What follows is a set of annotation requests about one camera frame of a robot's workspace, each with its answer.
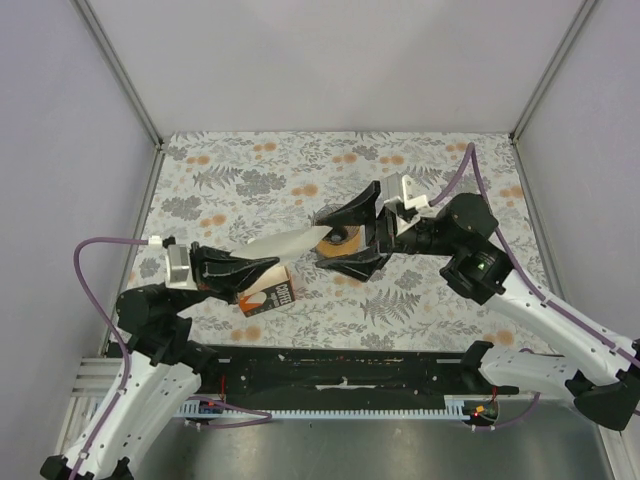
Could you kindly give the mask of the orange black coffee filter box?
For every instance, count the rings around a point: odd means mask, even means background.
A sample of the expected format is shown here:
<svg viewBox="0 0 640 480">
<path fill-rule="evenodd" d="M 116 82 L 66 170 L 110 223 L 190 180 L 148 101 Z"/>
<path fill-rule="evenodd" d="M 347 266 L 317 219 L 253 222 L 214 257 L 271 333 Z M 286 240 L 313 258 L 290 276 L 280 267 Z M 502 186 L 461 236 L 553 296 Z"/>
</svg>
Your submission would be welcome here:
<svg viewBox="0 0 640 480">
<path fill-rule="evenodd" d="M 284 265 L 267 270 L 240 296 L 238 305 L 245 317 L 259 315 L 295 301 L 292 278 Z"/>
</svg>

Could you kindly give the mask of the cream paper coffee filter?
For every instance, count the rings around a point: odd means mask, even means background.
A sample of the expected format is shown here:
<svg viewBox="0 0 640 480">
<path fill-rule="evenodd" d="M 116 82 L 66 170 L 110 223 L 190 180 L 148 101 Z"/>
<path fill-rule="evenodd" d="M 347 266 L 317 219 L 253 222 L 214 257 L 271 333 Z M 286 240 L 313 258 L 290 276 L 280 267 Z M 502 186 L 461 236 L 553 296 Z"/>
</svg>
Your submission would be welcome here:
<svg viewBox="0 0 640 480">
<path fill-rule="evenodd" d="M 293 261 L 313 250 L 332 230 L 328 226 L 311 226 L 270 235 L 242 246 L 232 252 L 235 257 L 260 259 L 277 257 L 281 263 Z"/>
</svg>

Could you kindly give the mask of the clear ribbed glass dripper cone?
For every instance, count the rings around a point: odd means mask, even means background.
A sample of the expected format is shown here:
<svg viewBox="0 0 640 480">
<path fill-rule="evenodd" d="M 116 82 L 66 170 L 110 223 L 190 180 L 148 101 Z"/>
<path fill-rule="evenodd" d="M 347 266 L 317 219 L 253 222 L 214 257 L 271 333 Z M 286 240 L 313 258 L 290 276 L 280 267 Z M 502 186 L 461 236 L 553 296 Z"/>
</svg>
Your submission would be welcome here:
<svg viewBox="0 0 640 480">
<path fill-rule="evenodd" d="M 316 245 L 315 251 L 321 258 L 332 258 L 356 253 L 362 243 L 359 225 L 335 226 Z"/>
</svg>

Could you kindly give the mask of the clear glass coffee server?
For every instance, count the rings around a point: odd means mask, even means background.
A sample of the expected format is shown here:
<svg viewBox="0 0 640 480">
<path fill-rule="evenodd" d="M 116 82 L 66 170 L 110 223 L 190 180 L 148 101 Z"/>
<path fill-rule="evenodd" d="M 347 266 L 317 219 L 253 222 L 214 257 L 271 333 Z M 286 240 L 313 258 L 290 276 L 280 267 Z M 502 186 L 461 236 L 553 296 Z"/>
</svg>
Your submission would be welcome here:
<svg viewBox="0 0 640 480">
<path fill-rule="evenodd" d="M 312 226 L 323 226 L 323 219 L 328 216 L 332 212 L 332 209 L 329 205 L 325 205 L 323 208 L 314 212 L 311 216 L 311 225 Z"/>
</svg>

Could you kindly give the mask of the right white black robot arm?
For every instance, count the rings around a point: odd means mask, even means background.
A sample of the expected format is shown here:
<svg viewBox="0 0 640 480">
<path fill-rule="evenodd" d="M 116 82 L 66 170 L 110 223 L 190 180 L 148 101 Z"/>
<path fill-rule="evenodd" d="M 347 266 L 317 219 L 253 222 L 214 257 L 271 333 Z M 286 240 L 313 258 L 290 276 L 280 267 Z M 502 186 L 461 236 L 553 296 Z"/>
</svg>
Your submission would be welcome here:
<svg viewBox="0 0 640 480">
<path fill-rule="evenodd" d="M 366 282 L 394 254 L 447 258 L 439 273 L 451 290 L 522 324 L 556 352 L 511 353 L 476 341 L 457 371 L 465 391 L 491 385 L 552 395 L 602 427 L 624 430 L 639 406 L 639 343 L 533 282 L 506 248 L 491 242 L 498 221 L 482 195 L 458 194 L 434 217 L 422 215 L 426 205 L 425 197 L 410 197 L 405 179 L 390 190 L 372 182 L 316 222 L 363 228 L 364 249 L 320 260 L 318 267 Z"/>
</svg>

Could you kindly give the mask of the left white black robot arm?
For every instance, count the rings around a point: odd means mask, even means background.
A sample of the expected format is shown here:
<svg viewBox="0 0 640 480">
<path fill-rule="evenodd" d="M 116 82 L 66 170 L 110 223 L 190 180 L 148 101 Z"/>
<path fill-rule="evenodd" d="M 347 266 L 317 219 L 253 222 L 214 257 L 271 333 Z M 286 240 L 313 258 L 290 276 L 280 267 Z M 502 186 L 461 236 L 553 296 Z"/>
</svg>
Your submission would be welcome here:
<svg viewBox="0 0 640 480">
<path fill-rule="evenodd" d="M 96 414 L 65 453 L 48 457 L 45 479 L 132 479 L 158 435 L 197 391 L 219 384 L 218 354 L 189 338 L 181 312 L 209 298 L 230 305 L 277 257 L 241 258 L 198 243 L 151 236 L 142 245 L 163 249 L 166 279 L 122 292 L 118 321 L 108 325 L 123 363 Z"/>
</svg>

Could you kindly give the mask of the floral patterned table mat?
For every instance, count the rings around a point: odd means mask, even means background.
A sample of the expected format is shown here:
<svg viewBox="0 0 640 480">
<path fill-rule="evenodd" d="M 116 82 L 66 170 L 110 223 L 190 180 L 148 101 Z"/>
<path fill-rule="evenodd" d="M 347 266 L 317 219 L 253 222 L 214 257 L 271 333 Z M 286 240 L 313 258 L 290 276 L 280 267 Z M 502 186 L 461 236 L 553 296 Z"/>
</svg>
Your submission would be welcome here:
<svg viewBox="0 0 640 480">
<path fill-rule="evenodd" d="M 457 179 L 465 148 L 479 164 Z M 178 133 L 164 162 L 144 232 L 231 251 L 303 228 L 314 212 L 337 208 L 375 179 L 409 175 L 437 196 L 454 182 L 483 182 L 503 235 L 536 281 L 539 257 L 517 164 L 501 134 Z M 538 353 L 547 344 L 506 317 L 453 293 L 437 257 L 393 257 L 367 283 L 318 269 L 307 252 L 289 266 L 295 301 L 245 317 L 218 300 L 187 311 L 190 336 L 208 344 L 371 350 L 463 351 L 477 340 Z"/>
</svg>

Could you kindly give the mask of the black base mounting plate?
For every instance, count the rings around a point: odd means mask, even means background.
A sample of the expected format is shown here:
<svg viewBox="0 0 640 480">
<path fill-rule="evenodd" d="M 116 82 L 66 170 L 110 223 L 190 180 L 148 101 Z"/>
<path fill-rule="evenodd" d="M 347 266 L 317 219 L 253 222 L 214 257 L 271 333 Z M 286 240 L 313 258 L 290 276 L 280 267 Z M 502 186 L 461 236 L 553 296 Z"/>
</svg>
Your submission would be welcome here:
<svg viewBox="0 0 640 480">
<path fill-rule="evenodd" d="M 199 394 L 231 403 L 275 392 L 352 387 L 356 390 L 432 395 L 516 394 L 495 387 L 463 363 L 460 352 L 336 350 L 213 345 L 216 356 L 201 373 Z"/>
</svg>

